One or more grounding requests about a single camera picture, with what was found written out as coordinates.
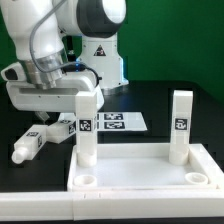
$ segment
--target green wall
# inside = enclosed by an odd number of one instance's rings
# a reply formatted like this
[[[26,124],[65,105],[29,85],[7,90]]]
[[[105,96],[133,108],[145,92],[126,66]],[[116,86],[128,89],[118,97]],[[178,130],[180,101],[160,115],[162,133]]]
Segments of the green wall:
[[[224,0],[126,1],[119,51],[127,78],[196,82],[224,103]],[[2,18],[0,30],[3,69],[16,58]]]

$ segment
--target white cylinder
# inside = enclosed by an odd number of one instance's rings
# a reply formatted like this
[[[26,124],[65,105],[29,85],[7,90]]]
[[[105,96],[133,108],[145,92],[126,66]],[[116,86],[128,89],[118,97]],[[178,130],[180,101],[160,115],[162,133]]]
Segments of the white cylinder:
[[[28,149],[25,147],[20,147],[17,150],[15,150],[14,153],[12,154],[12,161],[15,164],[21,164],[28,158],[28,155],[29,155]]]
[[[34,26],[53,8],[51,0],[1,0],[1,10],[19,60],[31,60],[29,38]],[[36,32],[34,50],[37,59],[61,51],[64,45],[53,14]]]
[[[188,173],[185,175],[186,184],[207,185],[208,177],[201,173]]]

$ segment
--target black table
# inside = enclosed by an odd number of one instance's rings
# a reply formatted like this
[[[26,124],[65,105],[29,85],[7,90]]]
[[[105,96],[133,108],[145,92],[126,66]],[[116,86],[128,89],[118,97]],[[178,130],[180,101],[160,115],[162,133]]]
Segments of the black table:
[[[123,93],[106,96],[102,112],[142,112],[148,131],[101,132],[98,134],[99,143],[169,142],[172,95],[176,89],[194,91],[190,141],[191,143],[202,143],[223,169],[224,106],[198,85],[190,82],[132,81]],[[0,85],[0,115],[0,192],[66,191],[75,138],[71,137],[60,145],[46,143],[33,161],[15,165],[11,161],[13,144],[33,124],[40,122],[34,113],[17,111],[12,106],[5,84]],[[56,113],[50,115],[51,122],[55,122],[58,115]],[[224,218],[91,221],[91,223],[105,222],[224,223]]]

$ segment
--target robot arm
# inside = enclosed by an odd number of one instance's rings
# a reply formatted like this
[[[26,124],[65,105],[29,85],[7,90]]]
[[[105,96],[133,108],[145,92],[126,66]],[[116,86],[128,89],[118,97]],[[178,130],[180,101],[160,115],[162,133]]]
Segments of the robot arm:
[[[62,7],[52,13],[35,32],[33,60],[30,35],[36,24],[60,3],[63,3]],[[58,26],[66,35],[109,37],[117,32],[124,20],[125,0],[1,0],[0,4],[19,60],[19,63],[1,73],[9,81],[7,89],[14,106],[19,110],[71,112],[68,104],[72,96],[77,91],[94,91],[97,80],[92,72],[86,70],[78,75],[74,75],[74,72],[65,73],[62,65],[64,46]],[[49,72],[38,69],[36,62]]]

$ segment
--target white block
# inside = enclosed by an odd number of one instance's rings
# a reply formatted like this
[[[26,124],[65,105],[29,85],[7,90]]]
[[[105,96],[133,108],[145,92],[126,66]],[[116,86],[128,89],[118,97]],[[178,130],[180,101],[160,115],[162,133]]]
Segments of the white block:
[[[47,141],[60,144],[75,134],[75,119],[59,120],[47,128]]]
[[[33,125],[15,144],[12,160],[16,164],[32,160],[46,143],[46,125]]]
[[[78,134],[76,141],[79,166],[95,166],[97,164],[97,131],[91,134]]]
[[[94,118],[97,115],[97,96],[95,92],[79,92],[75,97],[76,116]]]
[[[169,155],[170,163],[174,165],[188,163],[192,104],[192,91],[174,92]]]
[[[76,143],[78,164],[92,167],[97,163],[97,96],[79,92],[76,96]]]

